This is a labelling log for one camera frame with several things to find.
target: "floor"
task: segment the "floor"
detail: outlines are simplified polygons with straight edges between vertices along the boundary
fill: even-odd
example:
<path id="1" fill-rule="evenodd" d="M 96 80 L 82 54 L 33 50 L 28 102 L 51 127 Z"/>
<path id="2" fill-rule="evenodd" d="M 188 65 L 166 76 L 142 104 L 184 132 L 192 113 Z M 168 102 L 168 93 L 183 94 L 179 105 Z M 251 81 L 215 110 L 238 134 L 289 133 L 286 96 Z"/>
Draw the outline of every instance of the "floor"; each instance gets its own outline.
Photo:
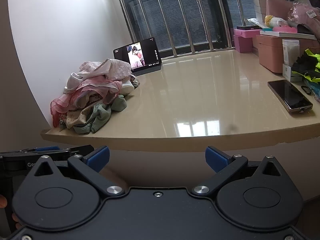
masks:
<path id="1" fill-rule="evenodd" d="M 296 227 L 311 240 L 320 240 L 320 198 L 306 203 Z"/>

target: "tablet screen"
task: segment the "tablet screen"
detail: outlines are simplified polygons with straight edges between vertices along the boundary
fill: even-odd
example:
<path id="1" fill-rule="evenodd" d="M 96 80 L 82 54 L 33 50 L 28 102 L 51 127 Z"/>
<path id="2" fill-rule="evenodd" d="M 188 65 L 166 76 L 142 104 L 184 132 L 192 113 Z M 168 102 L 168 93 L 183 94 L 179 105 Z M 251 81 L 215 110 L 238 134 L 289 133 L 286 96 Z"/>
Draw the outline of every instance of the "tablet screen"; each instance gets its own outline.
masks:
<path id="1" fill-rule="evenodd" d="M 115 59 L 130 63 L 132 72 L 161 65 L 155 38 L 123 46 L 113 51 Z"/>

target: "person on screen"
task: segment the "person on screen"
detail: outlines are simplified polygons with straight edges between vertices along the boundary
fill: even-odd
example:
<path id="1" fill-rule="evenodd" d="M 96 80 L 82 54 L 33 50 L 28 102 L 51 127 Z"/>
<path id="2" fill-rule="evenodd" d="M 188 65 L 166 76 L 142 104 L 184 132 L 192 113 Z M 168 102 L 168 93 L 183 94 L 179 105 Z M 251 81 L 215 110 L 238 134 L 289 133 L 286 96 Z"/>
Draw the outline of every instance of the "person on screen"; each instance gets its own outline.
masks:
<path id="1" fill-rule="evenodd" d="M 138 51 L 138 48 L 136 46 L 132 48 L 132 53 L 138 56 L 142 65 L 144 66 L 145 64 L 144 64 L 143 54 L 140 51 Z"/>
<path id="2" fill-rule="evenodd" d="M 132 46 L 127 47 L 131 69 L 142 67 L 142 63 L 137 55 L 132 53 Z"/>

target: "pile of clothes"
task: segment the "pile of clothes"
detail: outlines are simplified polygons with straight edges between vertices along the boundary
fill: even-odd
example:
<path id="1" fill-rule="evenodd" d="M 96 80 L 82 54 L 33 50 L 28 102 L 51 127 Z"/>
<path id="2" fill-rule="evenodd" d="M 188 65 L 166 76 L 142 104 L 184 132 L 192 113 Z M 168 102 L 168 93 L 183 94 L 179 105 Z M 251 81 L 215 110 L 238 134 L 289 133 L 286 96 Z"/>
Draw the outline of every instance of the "pile of clothes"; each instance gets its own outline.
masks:
<path id="1" fill-rule="evenodd" d="M 315 100 L 320 102 L 320 54 L 313 54 L 307 49 L 291 67 L 293 73 L 303 76 Z"/>
<path id="2" fill-rule="evenodd" d="M 63 95 L 50 104 L 54 127 L 74 129 L 78 134 L 95 133 L 112 111 L 127 107 L 124 96 L 139 86 L 131 65 L 117 59 L 84 62 L 72 73 Z"/>

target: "countertop edge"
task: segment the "countertop edge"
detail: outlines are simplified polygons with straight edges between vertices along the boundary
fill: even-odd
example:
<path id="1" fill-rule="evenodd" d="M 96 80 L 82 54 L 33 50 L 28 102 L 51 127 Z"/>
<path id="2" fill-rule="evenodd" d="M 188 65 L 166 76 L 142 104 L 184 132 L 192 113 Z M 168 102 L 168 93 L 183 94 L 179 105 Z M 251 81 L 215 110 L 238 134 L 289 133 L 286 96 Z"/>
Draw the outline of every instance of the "countertop edge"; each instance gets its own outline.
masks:
<path id="1" fill-rule="evenodd" d="M 41 132 L 44 140 L 52 142 L 71 145 L 91 144 L 93 147 L 107 145 L 112 150 L 142 152 L 204 152 L 207 146 L 215 146 L 222 151 L 243 150 L 303 141 L 319 136 L 320 123 L 255 133 L 179 138 L 102 138 L 48 134 L 48 130 Z"/>

